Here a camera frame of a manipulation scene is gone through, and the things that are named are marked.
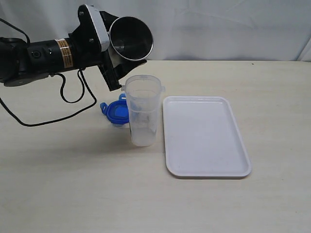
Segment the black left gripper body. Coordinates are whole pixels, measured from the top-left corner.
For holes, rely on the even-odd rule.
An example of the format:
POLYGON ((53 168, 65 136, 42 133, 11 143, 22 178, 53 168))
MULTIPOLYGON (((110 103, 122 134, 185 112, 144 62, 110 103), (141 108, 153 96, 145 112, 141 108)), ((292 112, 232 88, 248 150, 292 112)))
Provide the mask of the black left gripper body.
POLYGON ((121 88, 119 84, 113 84, 113 66, 108 49, 101 53, 96 53, 92 50, 92 46, 88 41, 88 30, 86 28, 86 7, 85 4, 78 8, 78 19, 80 25, 69 35, 75 47, 76 59, 75 65, 80 68, 97 66, 108 86, 110 91, 121 88))

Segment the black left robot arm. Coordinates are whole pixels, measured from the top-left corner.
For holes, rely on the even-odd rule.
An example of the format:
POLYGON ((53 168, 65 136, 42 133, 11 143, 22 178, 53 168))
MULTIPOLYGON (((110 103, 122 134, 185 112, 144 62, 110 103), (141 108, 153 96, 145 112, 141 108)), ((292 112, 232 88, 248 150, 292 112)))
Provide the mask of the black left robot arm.
POLYGON ((97 66, 110 91, 146 63, 154 46, 149 27, 135 17, 117 17, 90 5, 78 8, 79 26, 67 38, 30 42, 0 39, 0 81, 21 86, 48 76, 97 66))

